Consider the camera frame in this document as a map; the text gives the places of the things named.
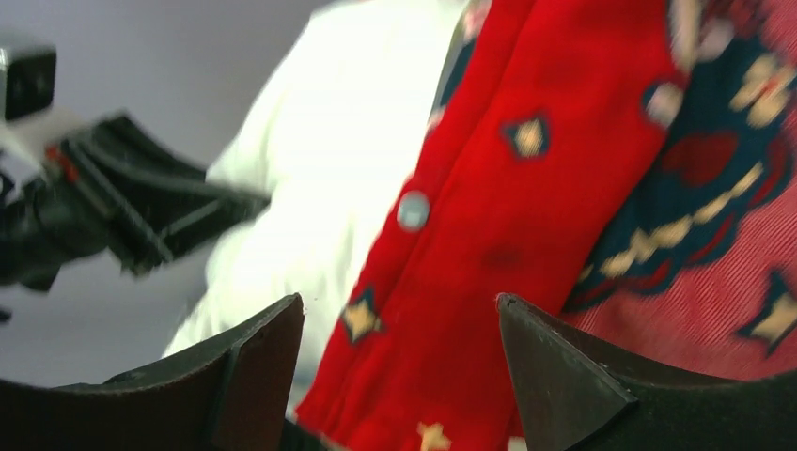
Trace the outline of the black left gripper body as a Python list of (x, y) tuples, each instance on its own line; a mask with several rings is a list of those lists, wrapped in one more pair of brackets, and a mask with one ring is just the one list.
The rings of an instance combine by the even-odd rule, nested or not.
[(45, 149), (45, 170), (14, 199), (16, 185), (1, 172), (1, 286), (51, 289), (61, 268), (118, 244), (115, 224), (81, 191), (70, 147)]

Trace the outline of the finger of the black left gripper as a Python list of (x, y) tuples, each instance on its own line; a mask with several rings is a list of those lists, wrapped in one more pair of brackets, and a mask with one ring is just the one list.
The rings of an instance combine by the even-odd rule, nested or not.
[(65, 137), (65, 176), (110, 227), (122, 268), (145, 275), (256, 218), (270, 200), (208, 183), (130, 117), (109, 117)]

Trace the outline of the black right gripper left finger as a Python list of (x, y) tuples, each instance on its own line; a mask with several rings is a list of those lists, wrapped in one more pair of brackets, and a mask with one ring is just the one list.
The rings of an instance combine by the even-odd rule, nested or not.
[(5, 450), (275, 450), (304, 324), (289, 295), (100, 384), (1, 384)]

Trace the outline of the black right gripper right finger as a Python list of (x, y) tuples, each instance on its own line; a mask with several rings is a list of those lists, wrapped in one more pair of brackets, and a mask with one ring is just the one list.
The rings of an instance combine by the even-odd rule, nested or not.
[(503, 346), (532, 450), (792, 450), (796, 375), (731, 381), (626, 351), (512, 294)]

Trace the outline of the white pillow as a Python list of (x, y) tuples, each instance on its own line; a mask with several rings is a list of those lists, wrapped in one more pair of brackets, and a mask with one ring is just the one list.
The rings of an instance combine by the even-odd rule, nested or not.
[(316, 10), (208, 180), (270, 207), (216, 243), (207, 289), (166, 354), (299, 293), (305, 325), (291, 390), (312, 382), (427, 133), (462, 1), (337, 1)]

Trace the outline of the red printed pillowcase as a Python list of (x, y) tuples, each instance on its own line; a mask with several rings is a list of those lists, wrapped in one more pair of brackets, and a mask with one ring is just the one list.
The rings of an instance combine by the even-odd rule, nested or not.
[(297, 409), (348, 450), (521, 435), (493, 296), (634, 353), (796, 366), (796, 5), (493, 1)]

